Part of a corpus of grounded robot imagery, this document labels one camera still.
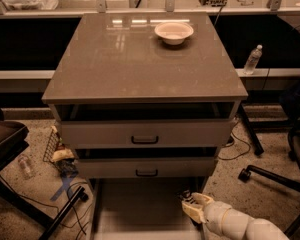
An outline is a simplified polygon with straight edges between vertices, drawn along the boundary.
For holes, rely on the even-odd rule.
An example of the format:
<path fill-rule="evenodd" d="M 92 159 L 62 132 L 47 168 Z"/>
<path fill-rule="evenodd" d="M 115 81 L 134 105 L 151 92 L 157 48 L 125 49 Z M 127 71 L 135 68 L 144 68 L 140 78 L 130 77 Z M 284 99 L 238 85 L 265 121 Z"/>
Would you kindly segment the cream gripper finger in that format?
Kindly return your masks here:
<path fill-rule="evenodd" d="M 189 202 L 182 202 L 182 209 L 186 214 L 193 214 L 194 208 Z"/>
<path fill-rule="evenodd" d="M 198 193 L 198 192 L 193 192 L 192 197 L 198 204 L 201 204 L 203 206 L 206 206 L 214 201 L 214 199 L 212 197 L 204 195 L 202 193 Z"/>

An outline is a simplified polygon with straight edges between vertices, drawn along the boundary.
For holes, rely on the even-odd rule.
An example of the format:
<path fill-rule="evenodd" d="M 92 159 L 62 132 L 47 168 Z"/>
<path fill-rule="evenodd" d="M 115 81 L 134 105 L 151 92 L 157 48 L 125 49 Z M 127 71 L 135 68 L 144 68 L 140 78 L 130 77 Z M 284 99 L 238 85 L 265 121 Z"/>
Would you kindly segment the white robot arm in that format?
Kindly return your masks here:
<path fill-rule="evenodd" d="M 218 236 L 230 240 L 289 240 L 272 222 L 253 218 L 210 196 L 186 190 L 179 198 L 185 214 Z"/>

